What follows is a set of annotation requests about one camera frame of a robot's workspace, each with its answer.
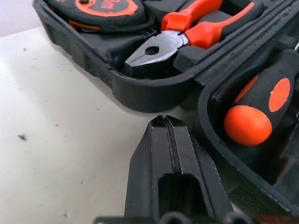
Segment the black orange tape measure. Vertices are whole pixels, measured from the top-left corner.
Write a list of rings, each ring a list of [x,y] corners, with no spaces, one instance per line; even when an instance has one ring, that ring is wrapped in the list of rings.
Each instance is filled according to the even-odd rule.
[[[73,29],[84,33],[123,34],[155,23],[140,0],[46,0],[49,8]]]

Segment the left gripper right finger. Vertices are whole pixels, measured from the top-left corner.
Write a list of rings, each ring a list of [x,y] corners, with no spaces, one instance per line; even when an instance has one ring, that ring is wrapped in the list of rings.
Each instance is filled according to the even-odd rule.
[[[173,141],[178,211],[190,218],[208,216],[222,220],[233,208],[215,163],[183,121],[166,116],[165,123]]]

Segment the black tool case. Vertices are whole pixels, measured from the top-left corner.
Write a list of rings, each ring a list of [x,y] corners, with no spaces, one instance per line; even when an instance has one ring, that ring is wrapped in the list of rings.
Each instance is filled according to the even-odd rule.
[[[299,74],[284,117],[263,143],[241,145],[224,128],[245,85],[299,42],[299,0],[223,0],[220,9],[193,25],[224,21],[251,2],[261,6],[260,13],[208,49],[185,45],[164,68],[130,77],[125,61],[160,33],[165,15],[195,0],[140,1],[152,10],[155,23],[123,34],[79,32],[46,0],[34,0],[33,7],[50,40],[108,85],[122,105],[183,121],[215,163],[230,203],[254,216],[299,216]]]

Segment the black orange handled screwdriver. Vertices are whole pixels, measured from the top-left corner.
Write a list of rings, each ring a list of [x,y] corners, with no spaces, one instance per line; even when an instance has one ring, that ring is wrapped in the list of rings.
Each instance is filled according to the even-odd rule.
[[[299,42],[280,52],[240,91],[224,118],[227,135],[245,146],[263,143],[284,117],[299,74]]]

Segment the orange handled pliers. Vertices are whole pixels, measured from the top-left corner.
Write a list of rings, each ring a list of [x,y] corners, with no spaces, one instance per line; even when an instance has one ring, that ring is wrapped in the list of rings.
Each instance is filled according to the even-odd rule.
[[[251,2],[236,15],[220,22],[194,22],[220,9],[223,0],[195,0],[187,8],[164,16],[160,33],[146,40],[126,61],[130,77],[164,68],[185,45],[208,49],[220,40],[254,20],[261,6]]]

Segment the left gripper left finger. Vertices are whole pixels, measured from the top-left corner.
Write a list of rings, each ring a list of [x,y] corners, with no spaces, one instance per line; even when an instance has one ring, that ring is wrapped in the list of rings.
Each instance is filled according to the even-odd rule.
[[[124,216],[180,220],[181,167],[175,131],[181,121],[159,115],[146,127],[129,166]]]

